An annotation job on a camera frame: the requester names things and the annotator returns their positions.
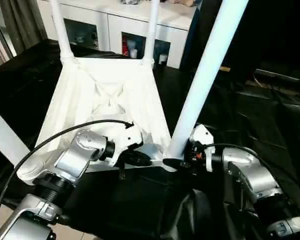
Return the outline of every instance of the white pipe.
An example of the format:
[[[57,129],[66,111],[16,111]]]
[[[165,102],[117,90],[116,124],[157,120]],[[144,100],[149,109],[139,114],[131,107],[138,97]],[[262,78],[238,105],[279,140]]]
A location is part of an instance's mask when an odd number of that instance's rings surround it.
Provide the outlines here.
[[[148,35],[145,42],[143,64],[153,63],[159,3],[160,0],[151,1],[151,14]]]
[[[59,47],[60,47],[60,59],[63,63],[67,59],[74,59],[74,54],[71,51],[67,30],[65,26],[64,18],[61,14],[60,4],[58,0],[50,0],[52,8],[53,22],[58,36]]]
[[[15,166],[29,152],[6,121],[0,116],[0,152]]]
[[[235,35],[249,0],[223,0],[199,66],[176,124],[166,158],[183,158],[183,151]]]

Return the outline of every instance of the white cabinet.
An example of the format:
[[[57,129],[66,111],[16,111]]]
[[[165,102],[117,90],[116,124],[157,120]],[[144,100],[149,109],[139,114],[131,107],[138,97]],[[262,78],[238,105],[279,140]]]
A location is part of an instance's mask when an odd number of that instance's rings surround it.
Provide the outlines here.
[[[123,33],[147,37],[148,22],[115,15],[109,15],[108,21],[110,50],[117,54],[122,54]],[[167,66],[179,68],[187,36],[188,32],[186,30],[157,24],[155,38],[170,43]]]
[[[37,3],[48,38],[58,40],[50,3],[43,0],[37,0]],[[83,45],[89,43],[86,46],[93,47],[93,43],[91,45],[90,42],[94,40],[93,38],[97,38],[99,50],[110,50],[108,16],[106,13],[64,4],[61,4],[61,12],[65,19],[65,27],[70,42],[82,43]]]
[[[71,43],[93,47],[97,38],[99,50],[122,54],[123,35],[142,36],[145,42],[151,2],[144,0],[137,5],[125,5],[119,0],[59,1]],[[48,38],[57,40],[50,3],[47,0],[37,0],[37,3]],[[165,2],[159,5],[155,38],[165,42],[159,43],[167,52],[169,67],[180,66],[194,12],[195,7],[182,4]]]

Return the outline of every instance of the silver robotic arm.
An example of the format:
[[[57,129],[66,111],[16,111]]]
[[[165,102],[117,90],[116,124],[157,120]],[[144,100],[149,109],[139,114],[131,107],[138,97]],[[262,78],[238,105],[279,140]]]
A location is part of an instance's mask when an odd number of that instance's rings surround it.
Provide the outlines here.
[[[127,149],[142,145],[140,131],[131,126],[119,142],[91,130],[80,130],[68,149],[52,155],[54,164],[44,170],[34,181],[34,194],[28,194],[0,229],[0,240],[55,240],[56,235],[48,224],[55,224],[72,191],[82,178],[90,161],[107,161],[109,166],[118,163]],[[137,162],[149,164],[150,159]]]
[[[210,132],[198,125],[189,138],[184,160],[164,159],[163,163],[193,175],[214,172],[222,166],[225,174],[241,184],[271,239],[300,239],[300,215],[258,155],[248,148],[213,142]],[[220,154],[215,153],[218,146],[223,147]]]

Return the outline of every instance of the black plastic sheet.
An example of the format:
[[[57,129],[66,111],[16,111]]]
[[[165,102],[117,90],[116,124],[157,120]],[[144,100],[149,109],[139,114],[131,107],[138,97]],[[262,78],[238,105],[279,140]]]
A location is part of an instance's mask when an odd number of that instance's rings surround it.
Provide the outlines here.
[[[73,50],[76,56],[94,53],[80,47]],[[102,56],[97,52],[95,57]],[[31,148],[60,70],[58,45],[52,41],[40,43],[0,67],[0,114]],[[193,74],[156,67],[154,75],[172,134]],[[255,150],[300,208],[297,94],[242,85],[220,73],[198,122],[208,127],[216,143]],[[0,170],[6,165],[9,162],[0,155]],[[7,174],[0,180],[0,190],[6,179]],[[126,180],[119,180],[118,171],[87,173],[64,213],[69,216],[70,227],[105,240],[241,239],[242,235],[255,239],[250,223],[259,229],[258,221],[250,211],[238,211],[232,182],[221,173],[193,177],[168,173],[160,167],[127,170]],[[32,190],[15,178],[6,203],[13,208]]]

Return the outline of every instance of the red bottle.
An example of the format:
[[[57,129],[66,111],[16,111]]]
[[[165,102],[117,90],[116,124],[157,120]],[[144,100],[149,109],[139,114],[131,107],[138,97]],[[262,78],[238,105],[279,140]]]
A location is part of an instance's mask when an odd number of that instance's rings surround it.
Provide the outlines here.
[[[122,55],[129,57],[129,49],[126,36],[122,36]]]

